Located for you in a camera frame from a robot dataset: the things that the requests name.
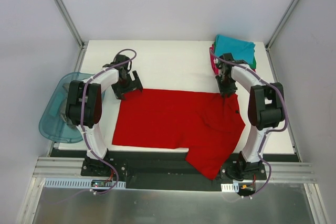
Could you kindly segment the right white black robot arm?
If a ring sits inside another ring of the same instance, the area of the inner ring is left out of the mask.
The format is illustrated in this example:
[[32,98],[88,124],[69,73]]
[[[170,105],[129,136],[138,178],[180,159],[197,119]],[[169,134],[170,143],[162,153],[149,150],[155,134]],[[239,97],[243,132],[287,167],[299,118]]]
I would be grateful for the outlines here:
[[239,152],[236,164],[226,170],[227,177],[242,181],[261,172],[263,152],[272,132],[282,132],[288,125],[284,89],[281,83],[263,80],[244,60],[235,60],[231,53],[214,56],[220,94],[229,98],[237,91],[238,82],[249,92],[248,119],[251,124],[247,142]]

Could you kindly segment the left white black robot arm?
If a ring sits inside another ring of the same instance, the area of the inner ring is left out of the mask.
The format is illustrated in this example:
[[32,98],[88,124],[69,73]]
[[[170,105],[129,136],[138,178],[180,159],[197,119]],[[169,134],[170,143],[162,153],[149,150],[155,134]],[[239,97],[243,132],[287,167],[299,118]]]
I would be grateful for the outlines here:
[[102,94],[111,88],[117,99],[124,100],[125,94],[143,90],[138,73],[132,70],[136,56],[135,50],[122,49],[98,73],[69,84],[65,116],[79,130],[87,147],[85,166],[99,176],[110,172],[113,176],[118,175],[109,162],[108,148],[99,125],[103,113]]

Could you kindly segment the red t shirt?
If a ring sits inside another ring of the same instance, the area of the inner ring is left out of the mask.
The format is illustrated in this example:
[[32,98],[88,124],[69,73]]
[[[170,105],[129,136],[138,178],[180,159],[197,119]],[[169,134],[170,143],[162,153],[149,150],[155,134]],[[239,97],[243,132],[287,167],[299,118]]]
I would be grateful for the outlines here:
[[186,148],[186,161],[213,180],[244,128],[235,94],[144,89],[121,101],[112,144]]

